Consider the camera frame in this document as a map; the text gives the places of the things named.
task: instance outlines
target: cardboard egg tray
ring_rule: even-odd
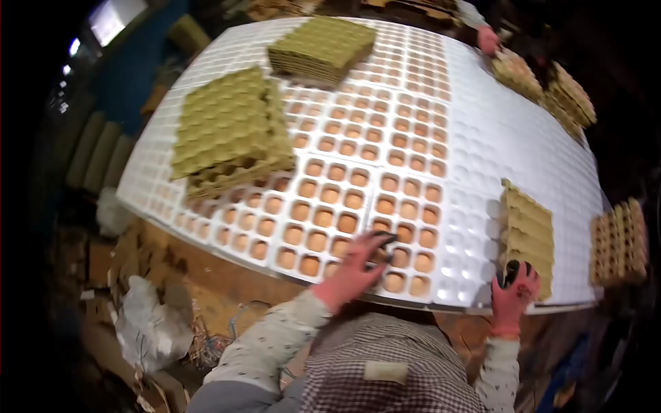
[[[332,157],[302,155],[280,214],[276,271],[319,283],[331,275],[349,242],[365,228],[376,169]]]
[[[314,17],[268,47],[274,71],[320,79],[332,85],[372,51],[376,31],[332,17]]]
[[[509,180],[503,180],[503,187],[500,268],[504,271],[511,260],[532,264],[541,278],[539,300],[546,300],[551,296],[555,261],[553,214]]]
[[[641,283],[647,277],[646,229],[641,206],[633,198],[591,223],[590,281],[612,287]]]

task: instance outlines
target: person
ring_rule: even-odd
[[[510,262],[506,284],[511,285],[504,289],[502,276],[494,277],[492,328],[471,387],[459,356],[437,326],[379,313],[333,322],[386,269],[384,262],[366,267],[372,254],[389,242],[390,235],[376,234],[357,237],[331,277],[270,309],[228,346],[187,412],[512,413],[519,321],[539,292],[534,269]],[[318,333],[305,375],[281,393],[280,368]]]

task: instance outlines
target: blue wall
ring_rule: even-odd
[[[142,125],[140,108],[151,94],[156,68],[176,50],[166,39],[169,28],[188,10],[187,0],[170,0],[124,39],[103,62],[92,85],[97,110],[119,122],[128,136],[137,138]]]

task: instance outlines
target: rubber glove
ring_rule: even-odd
[[[494,313],[491,335],[507,340],[518,340],[521,333],[519,326],[521,316],[528,305],[539,296],[539,274],[532,265],[523,261],[510,261],[507,264],[507,273],[505,289],[498,284],[497,276],[491,280]]]
[[[500,38],[491,26],[480,26],[477,31],[477,45],[482,53],[493,56],[500,45]]]
[[[379,247],[392,241],[392,238],[392,235],[375,236],[374,231],[356,237],[335,274],[311,287],[331,313],[337,314],[343,304],[358,298],[381,277],[388,263],[381,262],[368,271],[365,271],[365,264]]]

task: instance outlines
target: white plastic egg tray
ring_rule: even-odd
[[[389,246],[395,261],[371,292],[400,303],[479,308],[490,303],[500,180],[509,178],[553,212],[553,296],[541,304],[596,300],[589,222],[602,212],[602,198],[587,143],[577,145],[550,114],[495,81],[475,50],[417,28],[349,19],[375,28],[377,42],[337,91],[273,77],[296,170],[188,203],[186,180],[169,182],[183,98],[252,65],[270,75],[265,46],[306,19],[230,28],[200,54],[127,164],[118,196],[131,210],[220,257],[311,283],[335,271],[355,234],[408,229],[409,240]],[[396,189],[382,188],[388,177]],[[427,198],[428,188],[441,197]],[[379,200],[393,211],[379,211]]]

